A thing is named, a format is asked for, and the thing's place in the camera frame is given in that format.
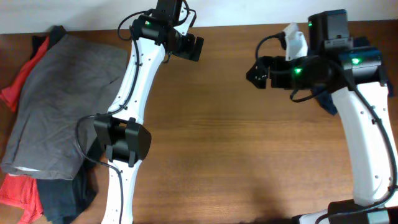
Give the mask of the black garment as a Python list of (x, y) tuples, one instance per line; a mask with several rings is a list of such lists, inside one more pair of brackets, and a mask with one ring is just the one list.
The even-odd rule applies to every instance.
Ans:
[(96, 197), (87, 173), (102, 155), (90, 123), (80, 124), (81, 143), (75, 142), (78, 119), (104, 112), (106, 93), (119, 83), (127, 53), (68, 35), (62, 26), (49, 34), (49, 47), (40, 61), (44, 96), (44, 130), (39, 146), (56, 160), (53, 173), (37, 179), (44, 215), (52, 223), (72, 223)]

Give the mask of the red garment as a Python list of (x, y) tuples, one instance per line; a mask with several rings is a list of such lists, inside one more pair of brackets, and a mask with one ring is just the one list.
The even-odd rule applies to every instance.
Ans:
[[(49, 38), (38, 38), (32, 42), (33, 53), (30, 59), (22, 66), (13, 83), (1, 90), (1, 100), (12, 111), (17, 111), (22, 87), (33, 68), (48, 51)], [(1, 203), (23, 209), (18, 224), (30, 224), (40, 218), (43, 207), (40, 202), (37, 181), (24, 175), (5, 176), (1, 186)]]

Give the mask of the grey shorts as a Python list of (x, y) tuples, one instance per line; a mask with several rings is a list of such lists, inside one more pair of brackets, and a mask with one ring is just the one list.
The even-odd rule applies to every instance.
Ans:
[(107, 112), (126, 62), (124, 49), (63, 36), (25, 81), (1, 170), (72, 180), (83, 163), (75, 126), (83, 116)]

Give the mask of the navy blue shorts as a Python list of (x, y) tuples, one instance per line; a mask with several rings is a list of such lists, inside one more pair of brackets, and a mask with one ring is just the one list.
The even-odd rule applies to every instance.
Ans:
[[(354, 46), (355, 47), (365, 47), (365, 46), (370, 46), (370, 41), (368, 40), (367, 37), (357, 37), (354, 39)], [(392, 98), (394, 97), (394, 86), (391, 83), (390, 79), (387, 79), (387, 87), (389, 90), (388, 97)], [(338, 110), (336, 109), (336, 106), (333, 104), (333, 100), (331, 97), (331, 94), (328, 92), (323, 92), (320, 93), (317, 97), (316, 100), (318, 104), (329, 114), (332, 116), (338, 114)]]

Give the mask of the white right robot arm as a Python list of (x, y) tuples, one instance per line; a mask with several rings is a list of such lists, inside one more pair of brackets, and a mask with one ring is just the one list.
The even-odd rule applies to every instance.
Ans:
[(343, 124), (353, 171), (353, 198), (332, 202), (294, 223), (396, 223), (397, 149), (388, 112), (387, 76), (381, 52), (357, 46), (344, 9), (308, 18), (308, 35), (289, 24), (274, 35), (283, 57), (256, 56), (246, 78), (256, 88), (329, 93)]

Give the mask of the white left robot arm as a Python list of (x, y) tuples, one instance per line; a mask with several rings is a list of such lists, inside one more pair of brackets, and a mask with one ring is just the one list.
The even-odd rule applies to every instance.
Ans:
[(197, 18), (186, 1), (158, 0), (153, 9), (137, 12), (129, 26), (127, 69), (114, 101), (93, 126), (105, 150), (109, 170), (103, 223), (133, 223), (132, 203), (137, 173), (147, 157), (152, 136), (144, 127), (144, 110), (160, 66), (176, 56), (199, 61), (204, 40), (189, 33)]

